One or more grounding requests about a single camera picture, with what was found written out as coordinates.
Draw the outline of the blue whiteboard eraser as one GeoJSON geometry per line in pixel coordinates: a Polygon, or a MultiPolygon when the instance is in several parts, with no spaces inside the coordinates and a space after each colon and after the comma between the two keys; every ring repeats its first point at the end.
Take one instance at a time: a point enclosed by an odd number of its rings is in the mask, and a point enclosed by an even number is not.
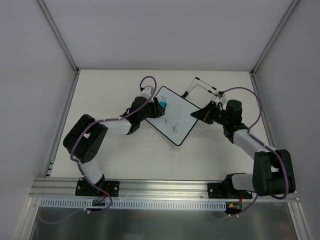
{"type": "Polygon", "coordinates": [[[160,101],[159,102],[159,105],[162,107],[162,108],[166,108],[166,106],[167,106],[167,103],[165,102],[165,101],[160,101]]]}

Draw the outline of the small white whiteboard black frame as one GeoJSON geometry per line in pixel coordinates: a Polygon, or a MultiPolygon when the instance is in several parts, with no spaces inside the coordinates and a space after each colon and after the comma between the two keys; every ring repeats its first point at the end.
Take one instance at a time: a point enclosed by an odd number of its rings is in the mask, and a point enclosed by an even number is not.
{"type": "Polygon", "coordinates": [[[166,86],[162,86],[155,97],[160,103],[166,103],[164,115],[159,118],[148,118],[146,121],[174,145],[182,145],[198,122],[191,113],[200,108],[166,86]]]}

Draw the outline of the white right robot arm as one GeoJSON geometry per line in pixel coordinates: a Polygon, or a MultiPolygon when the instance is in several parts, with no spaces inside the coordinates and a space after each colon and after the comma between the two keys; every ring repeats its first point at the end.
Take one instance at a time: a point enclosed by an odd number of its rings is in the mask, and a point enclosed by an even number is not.
{"type": "Polygon", "coordinates": [[[285,199],[296,191],[296,181],[290,153],[264,144],[243,123],[242,103],[229,100],[225,108],[211,101],[191,116],[210,125],[222,125],[224,136],[241,148],[253,160],[252,173],[228,174],[223,183],[223,192],[235,198],[241,191],[250,191],[260,197],[271,196],[285,199]]]}

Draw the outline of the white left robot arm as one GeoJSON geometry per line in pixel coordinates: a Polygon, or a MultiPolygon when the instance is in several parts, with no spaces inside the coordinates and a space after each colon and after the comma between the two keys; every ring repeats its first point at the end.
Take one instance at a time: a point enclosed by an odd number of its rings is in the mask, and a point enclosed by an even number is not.
{"type": "Polygon", "coordinates": [[[82,174],[77,182],[76,196],[116,197],[112,190],[117,181],[107,181],[95,159],[105,137],[131,135],[146,119],[157,119],[165,114],[166,102],[157,98],[147,99],[138,96],[119,118],[97,120],[84,114],[72,127],[63,140],[63,146],[70,159],[77,164],[82,174]]]}

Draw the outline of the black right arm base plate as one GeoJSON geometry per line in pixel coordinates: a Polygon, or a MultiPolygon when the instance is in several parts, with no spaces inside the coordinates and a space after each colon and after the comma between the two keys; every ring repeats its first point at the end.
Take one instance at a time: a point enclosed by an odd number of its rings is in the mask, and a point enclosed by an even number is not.
{"type": "Polygon", "coordinates": [[[223,182],[210,182],[207,184],[209,199],[240,199],[250,200],[253,198],[251,193],[246,190],[237,190],[231,185],[223,182]]]}

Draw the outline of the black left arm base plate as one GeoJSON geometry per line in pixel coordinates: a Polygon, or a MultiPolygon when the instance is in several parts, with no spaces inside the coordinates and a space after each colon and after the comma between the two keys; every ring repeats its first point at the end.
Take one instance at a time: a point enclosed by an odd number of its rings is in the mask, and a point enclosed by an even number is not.
{"type": "MultiPolygon", "coordinates": [[[[100,181],[98,187],[107,192],[112,198],[117,198],[119,196],[119,181],[100,181]]],[[[78,197],[101,197],[104,193],[90,185],[86,180],[80,178],[77,182],[74,195],[78,197]]]]}

